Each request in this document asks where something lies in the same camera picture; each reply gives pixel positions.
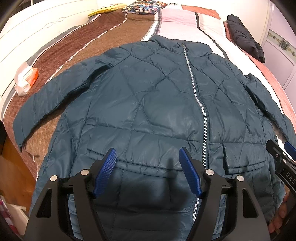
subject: red checkered cloth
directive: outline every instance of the red checkered cloth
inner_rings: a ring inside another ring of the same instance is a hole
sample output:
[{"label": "red checkered cloth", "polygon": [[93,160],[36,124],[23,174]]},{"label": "red checkered cloth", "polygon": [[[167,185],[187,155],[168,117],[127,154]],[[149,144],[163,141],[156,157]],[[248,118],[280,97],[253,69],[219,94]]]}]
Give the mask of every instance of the red checkered cloth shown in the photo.
[{"label": "red checkered cloth", "polygon": [[0,197],[0,213],[5,218],[6,222],[8,223],[9,227],[12,229],[12,231],[17,235],[20,236],[19,232],[17,231],[17,228],[14,226],[12,222],[11,214],[9,213],[9,210],[6,206],[6,204],[3,202],[3,200]]}]

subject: silver zipper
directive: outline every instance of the silver zipper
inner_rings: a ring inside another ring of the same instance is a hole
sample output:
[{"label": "silver zipper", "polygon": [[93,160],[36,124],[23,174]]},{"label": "silver zipper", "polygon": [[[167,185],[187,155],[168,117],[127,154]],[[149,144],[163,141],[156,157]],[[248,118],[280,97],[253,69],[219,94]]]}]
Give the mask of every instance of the silver zipper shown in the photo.
[{"label": "silver zipper", "polygon": [[[186,53],[186,47],[185,47],[185,44],[182,44],[182,45],[183,45],[183,48],[184,48],[184,55],[185,55],[185,58],[186,58],[186,61],[187,61],[187,66],[188,66],[190,76],[191,76],[194,97],[195,97],[195,100],[197,101],[197,103],[199,104],[199,106],[200,106],[200,108],[202,110],[202,116],[203,116],[203,121],[204,121],[204,134],[203,134],[203,142],[202,142],[202,164],[206,168],[206,165],[207,165],[207,162],[206,162],[206,157],[207,157],[207,130],[208,130],[208,127],[207,127],[207,122],[208,122],[207,121],[207,112],[205,110],[204,105],[202,104],[202,102],[199,100],[199,98],[197,96],[194,77],[193,77],[191,66],[190,66],[190,63],[189,63],[189,60],[188,60],[188,57],[187,57],[187,53]],[[196,219],[199,203],[200,203],[200,199],[197,198],[196,203],[194,205],[194,209],[193,209],[193,222]]]}]

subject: patterned pillow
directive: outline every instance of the patterned pillow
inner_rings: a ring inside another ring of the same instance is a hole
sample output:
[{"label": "patterned pillow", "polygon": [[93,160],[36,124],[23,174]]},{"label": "patterned pillow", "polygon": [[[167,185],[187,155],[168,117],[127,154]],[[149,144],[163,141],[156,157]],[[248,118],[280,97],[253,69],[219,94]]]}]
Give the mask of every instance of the patterned pillow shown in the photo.
[{"label": "patterned pillow", "polygon": [[167,4],[160,1],[138,0],[128,5],[122,12],[134,12],[145,15],[154,15],[159,9],[166,7]]}]

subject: blue textured pad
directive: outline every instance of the blue textured pad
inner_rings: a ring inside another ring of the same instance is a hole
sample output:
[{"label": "blue textured pad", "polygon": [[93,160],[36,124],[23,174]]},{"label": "blue textured pad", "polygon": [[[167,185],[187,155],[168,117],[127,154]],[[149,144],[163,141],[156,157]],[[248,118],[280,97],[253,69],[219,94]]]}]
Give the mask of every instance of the blue textured pad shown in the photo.
[{"label": "blue textured pad", "polygon": [[179,162],[182,166],[183,172],[191,189],[191,192],[198,198],[201,197],[202,190],[200,188],[200,178],[196,173],[190,158],[187,156],[183,148],[179,151]]},{"label": "blue textured pad", "polygon": [[96,183],[93,191],[93,195],[98,197],[104,193],[105,187],[108,184],[109,177],[114,169],[116,163],[116,151],[112,149],[110,154],[107,156],[99,174],[96,176]]},{"label": "blue textured pad", "polygon": [[296,149],[290,144],[290,142],[285,143],[284,149],[289,153],[292,159],[296,161]]}]

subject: jacket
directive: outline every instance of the jacket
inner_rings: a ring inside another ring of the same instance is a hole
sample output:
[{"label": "jacket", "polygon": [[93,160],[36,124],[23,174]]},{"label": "jacket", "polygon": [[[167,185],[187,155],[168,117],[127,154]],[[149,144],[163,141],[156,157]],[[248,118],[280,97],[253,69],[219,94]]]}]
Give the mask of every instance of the jacket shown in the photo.
[{"label": "jacket", "polygon": [[[273,121],[295,144],[292,124],[256,77],[208,45],[155,35],[72,66],[20,109],[13,122],[19,147],[73,96],[40,168],[32,206],[52,175],[74,176],[110,147],[117,162],[95,206],[111,240],[186,239],[198,207],[178,160],[182,147],[219,175],[243,175],[267,220],[279,206],[284,185],[265,143],[276,141]],[[221,198],[215,234],[224,208]],[[69,210],[81,238],[72,196]]]},{"label": "jacket", "polygon": [[234,15],[227,16],[227,23],[233,40],[237,45],[246,51],[249,55],[259,60],[261,63],[265,63],[264,52],[259,43],[255,41],[253,36],[243,25],[239,17]]}]

